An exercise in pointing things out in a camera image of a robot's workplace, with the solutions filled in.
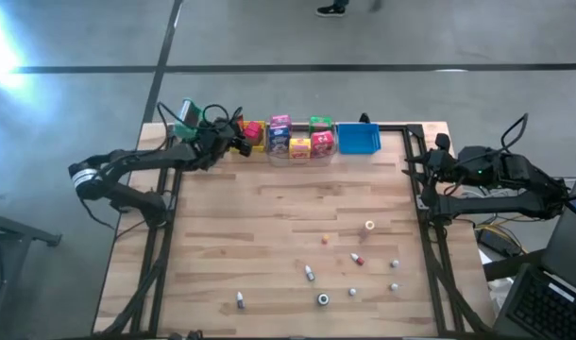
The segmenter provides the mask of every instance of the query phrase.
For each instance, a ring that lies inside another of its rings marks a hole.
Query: wooden tabletop
[[[437,133],[448,133],[445,122],[421,124],[428,147]],[[153,148],[162,137],[161,124],[146,124],[139,148]],[[273,167],[263,154],[228,153],[208,173],[183,174],[158,336],[194,330],[241,337],[436,335],[411,184],[400,172],[406,168],[402,137],[383,133],[381,147],[372,156],[336,154],[326,167]],[[150,190],[158,173],[135,172],[129,183]],[[130,212],[119,230],[141,220]],[[360,243],[367,220],[376,227]],[[135,292],[146,234],[138,227],[116,242],[95,331],[105,329]],[[324,234],[327,245],[321,244]],[[459,290],[491,325],[470,225],[450,226],[448,244]],[[364,265],[354,263],[351,252]],[[307,280],[306,264],[315,281]],[[349,288],[357,289],[354,297]],[[236,305],[238,291],[243,310]],[[330,296],[328,306],[317,305],[320,293]]]

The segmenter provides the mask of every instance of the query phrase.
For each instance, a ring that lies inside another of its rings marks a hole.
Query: blue plastic container
[[[379,125],[341,123],[338,125],[338,141],[342,154],[371,155],[381,149]]]

